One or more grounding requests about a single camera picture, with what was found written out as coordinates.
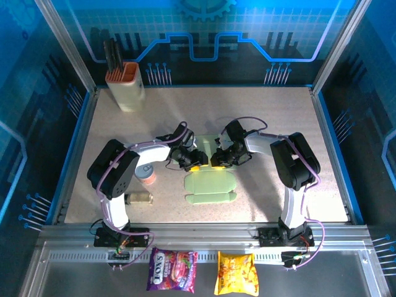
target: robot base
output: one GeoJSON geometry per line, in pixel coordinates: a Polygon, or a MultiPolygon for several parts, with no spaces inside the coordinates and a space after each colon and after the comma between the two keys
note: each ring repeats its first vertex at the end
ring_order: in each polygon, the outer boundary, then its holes
{"type": "Polygon", "coordinates": [[[278,228],[258,228],[258,240],[260,247],[278,247],[278,246],[294,246],[305,247],[306,242],[309,246],[315,246],[312,229],[305,227],[299,234],[290,237],[288,230],[279,226],[278,228]]]}
{"type": "MultiPolygon", "coordinates": [[[[121,233],[117,233],[112,229],[108,228],[105,224],[103,224],[103,228],[98,228],[95,236],[95,241],[93,246],[96,248],[115,248],[118,247],[128,236],[122,235],[121,233]]],[[[133,232],[133,233],[145,233],[149,232],[148,228],[129,228],[124,231],[133,232]]],[[[131,236],[131,239],[127,244],[127,248],[145,248],[149,244],[148,236],[131,236]]]]}

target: speckled tabletop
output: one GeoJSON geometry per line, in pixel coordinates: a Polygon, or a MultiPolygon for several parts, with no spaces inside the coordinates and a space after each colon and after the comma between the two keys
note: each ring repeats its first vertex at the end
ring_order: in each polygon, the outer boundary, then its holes
{"type": "MultiPolygon", "coordinates": [[[[323,136],[308,88],[205,87],[146,89],[145,107],[123,113],[109,90],[102,90],[93,116],[84,154],[66,215],[66,222],[87,223],[101,218],[100,203],[87,171],[107,141],[124,143],[152,140],[174,131],[187,121],[195,135],[219,133],[238,116],[257,116],[267,121],[266,132],[304,134],[319,163],[322,183],[306,195],[308,214],[324,222],[345,222],[347,216],[338,191],[323,136]]],[[[259,122],[243,120],[246,130],[259,122]]],[[[143,186],[133,177],[127,192],[148,191],[153,204],[127,206],[132,222],[277,222],[283,208],[284,187],[272,157],[254,159],[232,171],[237,179],[237,198],[228,204],[191,205],[185,200],[184,177],[165,163],[154,163],[157,180],[143,186]]]]}

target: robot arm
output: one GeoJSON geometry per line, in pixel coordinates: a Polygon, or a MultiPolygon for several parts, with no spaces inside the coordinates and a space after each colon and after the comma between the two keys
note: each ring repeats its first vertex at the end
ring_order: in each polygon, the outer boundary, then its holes
{"type": "MultiPolygon", "coordinates": [[[[184,132],[185,130],[186,127],[180,124],[174,133],[157,137],[152,145],[129,150],[109,172],[100,188],[100,191],[107,197],[104,203],[110,222],[104,219],[104,223],[109,229],[111,229],[111,225],[120,230],[129,228],[124,193],[137,167],[155,161],[166,160],[176,160],[179,163],[179,167],[185,171],[190,171],[195,166],[208,165],[206,154],[194,148],[194,133],[189,129],[184,132]],[[171,141],[182,133],[184,135],[181,138],[174,142],[171,141]]],[[[87,173],[87,177],[94,189],[97,188],[99,180],[113,160],[125,148],[124,144],[115,139],[110,140],[106,144],[87,173]]]]}
{"type": "MultiPolygon", "coordinates": [[[[225,128],[217,139],[220,148],[213,154],[212,166],[225,168],[242,165],[252,158],[253,153],[273,156],[279,178],[285,185],[285,205],[278,221],[278,240],[282,245],[294,245],[300,236],[309,234],[306,220],[301,213],[304,186],[315,181],[315,177],[295,155],[289,143],[276,135],[261,134],[256,130],[247,132],[238,121],[225,128]]],[[[304,136],[297,132],[288,136],[312,169],[319,173],[321,168],[304,136]]],[[[306,238],[313,245],[312,239],[306,238]]]]}

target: blue wall panel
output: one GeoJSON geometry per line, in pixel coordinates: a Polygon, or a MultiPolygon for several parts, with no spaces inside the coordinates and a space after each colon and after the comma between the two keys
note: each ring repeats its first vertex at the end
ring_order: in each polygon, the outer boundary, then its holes
{"type": "Polygon", "coordinates": [[[373,0],[323,88],[363,219],[396,224],[396,2],[373,0]]]}
{"type": "Polygon", "coordinates": [[[354,3],[58,0],[54,5],[99,85],[106,73],[103,40],[109,38],[122,44],[125,59],[139,62],[145,85],[306,85],[354,3]]]}
{"type": "Polygon", "coordinates": [[[17,296],[86,91],[34,1],[0,1],[0,35],[0,296],[17,296]]]}

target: candy bag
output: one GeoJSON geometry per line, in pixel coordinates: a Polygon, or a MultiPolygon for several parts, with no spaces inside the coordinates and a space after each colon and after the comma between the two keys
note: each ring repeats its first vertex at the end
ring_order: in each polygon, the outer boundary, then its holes
{"type": "Polygon", "coordinates": [[[254,254],[229,255],[218,252],[215,295],[227,293],[259,295],[259,278],[254,266],[254,254]]]}
{"type": "Polygon", "coordinates": [[[150,256],[147,291],[194,292],[197,252],[176,252],[153,248],[150,256]]]}

